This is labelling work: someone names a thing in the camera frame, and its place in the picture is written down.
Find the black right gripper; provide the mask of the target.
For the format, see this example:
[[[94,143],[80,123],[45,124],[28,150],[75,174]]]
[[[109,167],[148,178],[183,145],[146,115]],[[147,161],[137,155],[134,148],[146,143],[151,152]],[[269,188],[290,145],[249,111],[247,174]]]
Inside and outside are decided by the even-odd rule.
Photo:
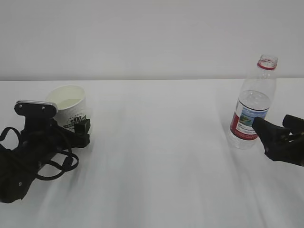
[[[303,167],[304,133],[290,134],[290,130],[303,131],[304,120],[287,114],[282,124],[283,127],[276,126],[261,117],[256,117],[252,128],[261,140],[267,158],[274,162],[285,162]]]

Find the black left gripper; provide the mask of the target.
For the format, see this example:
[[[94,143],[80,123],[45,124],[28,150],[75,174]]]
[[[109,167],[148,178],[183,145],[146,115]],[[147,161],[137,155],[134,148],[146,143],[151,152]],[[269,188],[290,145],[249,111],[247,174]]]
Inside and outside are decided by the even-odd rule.
[[[14,152],[16,166],[77,166],[78,156],[72,148],[85,148],[90,143],[90,119],[74,124],[67,130],[51,120],[39,129],[25,128],[21,132],[22,146]]]

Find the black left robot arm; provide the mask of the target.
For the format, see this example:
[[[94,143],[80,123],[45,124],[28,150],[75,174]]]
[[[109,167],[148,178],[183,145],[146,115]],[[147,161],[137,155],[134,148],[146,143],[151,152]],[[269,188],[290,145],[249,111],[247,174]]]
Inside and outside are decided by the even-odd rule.
[[[79,165],[73,148],[90,143],[90,119],[74,124],[75,130],[60,127],[54,119],[26,118],[24,129],[6,127],[4,141],[13,131],[18,145],[13,150],[0,147],[0,200],[13,203],[23,199],[35,179],[53,181]]]

